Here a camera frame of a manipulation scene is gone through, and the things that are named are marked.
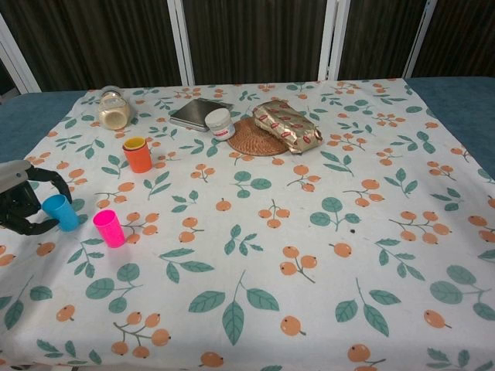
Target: tablecloth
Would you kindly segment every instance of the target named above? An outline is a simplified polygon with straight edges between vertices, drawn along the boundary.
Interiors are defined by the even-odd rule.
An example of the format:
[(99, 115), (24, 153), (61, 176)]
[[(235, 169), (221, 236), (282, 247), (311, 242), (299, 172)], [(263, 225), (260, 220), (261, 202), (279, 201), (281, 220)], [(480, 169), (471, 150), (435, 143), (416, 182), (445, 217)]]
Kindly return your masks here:
[[(129, 89), (119, 132), (98, 123), (99, 95), (28, 157), (67, 180), (80, 228), (0, 230), (0, 362), (493, 368), (495, 181), (403, 80)], [(285, 100), (325, 140), (242, 155), (169, 123), (195, 97), (234, 120)], [(141, 175), (121, 150), (135, 135), (154, 162)], [(123, 247), (92, 226), (104, 208)]]

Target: woven placemat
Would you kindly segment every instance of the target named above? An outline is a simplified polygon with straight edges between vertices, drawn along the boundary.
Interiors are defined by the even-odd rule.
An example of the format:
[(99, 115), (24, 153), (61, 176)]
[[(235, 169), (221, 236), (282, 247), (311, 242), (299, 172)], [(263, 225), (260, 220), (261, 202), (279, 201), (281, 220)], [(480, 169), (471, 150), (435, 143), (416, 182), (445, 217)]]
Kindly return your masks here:
[(234, 124), (235, 134), (228, 144), (240, 153), (252, 156), (274, 156), (287, 151), (287, 147), (267, 131), (254, 123), (254, 118), (245, 118)]

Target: gold packaging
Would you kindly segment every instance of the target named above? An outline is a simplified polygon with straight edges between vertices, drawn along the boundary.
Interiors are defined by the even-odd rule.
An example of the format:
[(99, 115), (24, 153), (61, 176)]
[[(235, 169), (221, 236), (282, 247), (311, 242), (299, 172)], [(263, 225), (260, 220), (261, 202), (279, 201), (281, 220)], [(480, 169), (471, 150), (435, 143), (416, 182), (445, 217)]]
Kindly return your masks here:
[(253, 110), (254, 123), (287, 145), (291, 153), (318, 147), (323, 138), (316, 126), (282, 100), (260, 104)]

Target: small white container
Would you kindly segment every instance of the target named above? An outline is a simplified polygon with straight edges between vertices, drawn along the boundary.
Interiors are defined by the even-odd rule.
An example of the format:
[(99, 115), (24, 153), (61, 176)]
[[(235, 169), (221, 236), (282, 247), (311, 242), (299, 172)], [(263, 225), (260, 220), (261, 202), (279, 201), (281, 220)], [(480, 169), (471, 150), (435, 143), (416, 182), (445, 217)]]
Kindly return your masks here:
[(219, 141), (226, 141), (235, 133), (234, 124), (230, 119), (230, 112), (226, 108), (218, 108), (211, 111), (205, 118), (204, 122), (211, 132)]
[(98, 108), (100, 122), (110, 130), (119, 130), (125, 127), (131, 116), (129, 103), (121, 96), (119, 88), (104, 87)]

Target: curtain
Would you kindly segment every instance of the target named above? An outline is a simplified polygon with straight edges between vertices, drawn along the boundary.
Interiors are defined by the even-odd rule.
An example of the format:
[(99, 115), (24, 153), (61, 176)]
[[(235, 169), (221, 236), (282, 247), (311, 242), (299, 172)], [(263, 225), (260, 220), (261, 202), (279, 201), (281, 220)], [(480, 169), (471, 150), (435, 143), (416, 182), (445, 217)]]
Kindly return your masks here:
[(42, 91), (180, 85), (164, 0), (0, 0)]
[(183, 0), (197, 84), (318, 77), (326, 0)]
[(495, 77), (495, 1), (439, 0), (413, 77)]
[(352, 0), (339, 79), (401, 77), (425, 0)]

